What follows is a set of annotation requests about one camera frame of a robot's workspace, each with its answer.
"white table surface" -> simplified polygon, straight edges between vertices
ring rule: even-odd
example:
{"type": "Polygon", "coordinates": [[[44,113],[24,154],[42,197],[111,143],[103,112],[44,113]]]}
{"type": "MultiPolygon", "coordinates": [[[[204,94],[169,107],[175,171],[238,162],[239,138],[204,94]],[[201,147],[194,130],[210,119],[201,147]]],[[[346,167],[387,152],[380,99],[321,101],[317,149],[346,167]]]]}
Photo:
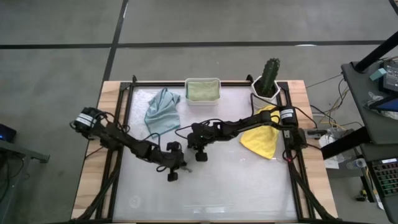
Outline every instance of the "white table surface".
{"type": "MultiPolygon", "coordinates": [[[[144,116],[148,101],[161,89],[134,88],[129,115],[129,134],[133,137],[143,139],[149,135],[144,116]]],[[[251,115],[249,87],[222,87],[217,106],[188,106],[183,87],[169,91],[181,96],[177,105],[181,127],[210,118],[236,121],[251,115]]],[[[186,136],[190,131],[187,128],[180,133],[186,136]]],[[[157,164],[139,160],[125,148],[113,220],[296,220],[289,172],[282,159],[282,133],[271,160],[243,147],[239,143],[241,135],[207,145],[207,162],[197,162],[196,152],[187,149],[187,140],[174,131],[161,135],[163,151],[168,142],[182,144],[188,168],[193,171],[178,170],[175,182],[167,182],[168,169],[158,173],[157,164]]]]}

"potted cactus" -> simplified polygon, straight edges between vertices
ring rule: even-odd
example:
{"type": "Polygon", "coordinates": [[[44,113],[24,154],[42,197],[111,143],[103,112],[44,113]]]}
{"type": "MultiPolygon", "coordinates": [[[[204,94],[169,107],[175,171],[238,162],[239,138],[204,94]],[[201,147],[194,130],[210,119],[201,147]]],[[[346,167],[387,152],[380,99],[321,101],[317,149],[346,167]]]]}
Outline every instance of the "potted cactus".
{"type": "MultiPolygon", "coordinates": [[[[267,61],[262,71],[262,75],[258,77],[251,85],[251,91],[257,97],[266,101],[272,101],[279,94],[280,88],[275,79],[278,75],[280,61],[277,58],[271,58],[267,61]]],[[[253,97],[253,105],[257,108],[263,108],[268,103],[253,97]]]]}

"light blue cloth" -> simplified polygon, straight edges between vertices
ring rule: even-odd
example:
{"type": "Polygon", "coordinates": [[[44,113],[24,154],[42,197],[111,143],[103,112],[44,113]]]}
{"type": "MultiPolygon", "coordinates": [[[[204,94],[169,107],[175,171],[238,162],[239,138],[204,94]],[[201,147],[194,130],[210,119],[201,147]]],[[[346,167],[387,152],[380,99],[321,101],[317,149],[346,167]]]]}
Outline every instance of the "light blue cloth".
{"type": "Polygon", "coordinates": [[[171,93],[164,88],[150,100],[144,121],[151,134],[163,134],[180,127],[180,116],[175,106],[180,101],[180,95],[171,93]]]}

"yellow cloth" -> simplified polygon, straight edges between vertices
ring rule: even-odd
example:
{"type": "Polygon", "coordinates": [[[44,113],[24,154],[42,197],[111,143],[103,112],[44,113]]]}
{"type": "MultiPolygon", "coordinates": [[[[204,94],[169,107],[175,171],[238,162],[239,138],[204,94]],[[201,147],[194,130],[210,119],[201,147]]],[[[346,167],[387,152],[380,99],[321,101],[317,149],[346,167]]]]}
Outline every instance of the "yellow cloth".
{"type": "MultiPolygon", "coordinates": [[[[257,113],[263,110],[271,110],[275,106],[268,105],[263,109],[260,109],[257,113]]],[[[274,111],[271,116],[278,116],[279,111],[274,111]]],[[[273,122],[278,122],[277,117],[271,118],[273,122]]],[[[258,128],[247,130],[241,137],[241,144],[267,159],[272,159],[276,150],[276,142],[278,138],[279,130],[272,128],[271,126],[260,126],[258,128]]]]}

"towel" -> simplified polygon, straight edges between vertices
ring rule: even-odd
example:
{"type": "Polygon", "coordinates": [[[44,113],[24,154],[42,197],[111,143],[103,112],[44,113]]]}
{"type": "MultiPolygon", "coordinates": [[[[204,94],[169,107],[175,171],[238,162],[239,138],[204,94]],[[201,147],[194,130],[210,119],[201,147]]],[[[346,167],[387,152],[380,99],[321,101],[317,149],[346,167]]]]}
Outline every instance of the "towel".
{"type": "Polygon", "coordinates": [[[144,121],[151,134],[163,134],[180,127],[180,116],[175,106],[180,101],[180,95],[171,93],[164,88],[150,100],[144,121]]]}
{"type": "MultiPolygon", "coordinates": [[[[257,113],[263,110],[271,110],[274,106],[268,105],[260,109],[257,113]]],[[[279,111],[276,110],[271,113],[271,116],[279,116],[279,111]]],[[[278,118],[271,118],[273,122],[278,122],[278,118]]],[[[247,130],[243,133],[240,143],[249,150],[259,154],[267,159],[272,159],[276,150],[276,142],[279,130],[271,126],[260,126],[258,128],[247,130]]]]}
{"type": "Polygon", "coordinates": [[[210,82],[188,82],[187,98],[192,101],[213,101],[220,98],[218,80],[210,82]]]}

